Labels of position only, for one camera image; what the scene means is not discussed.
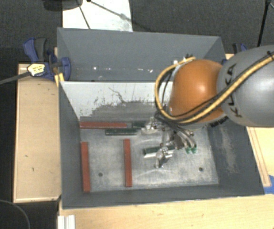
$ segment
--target red block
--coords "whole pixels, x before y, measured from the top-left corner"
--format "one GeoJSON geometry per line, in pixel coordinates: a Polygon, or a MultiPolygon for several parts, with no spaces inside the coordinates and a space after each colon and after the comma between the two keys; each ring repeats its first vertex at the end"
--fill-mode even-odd
{"type": "Polygon", "coordinates": [[[123,150],[124,150],[126,187],[132,187],[133,179],[132,179],[131,142],[129,139],[123,140],[123,150]]]}
{"type": "Polygon", "coordinates": [[[89,155],[88,155],[88,143],[81,142],[81,163],[82,163],[82,175],[83,175],[83,191],[85,193],[90,192],[90,171],[89,171],[89,155]]]}

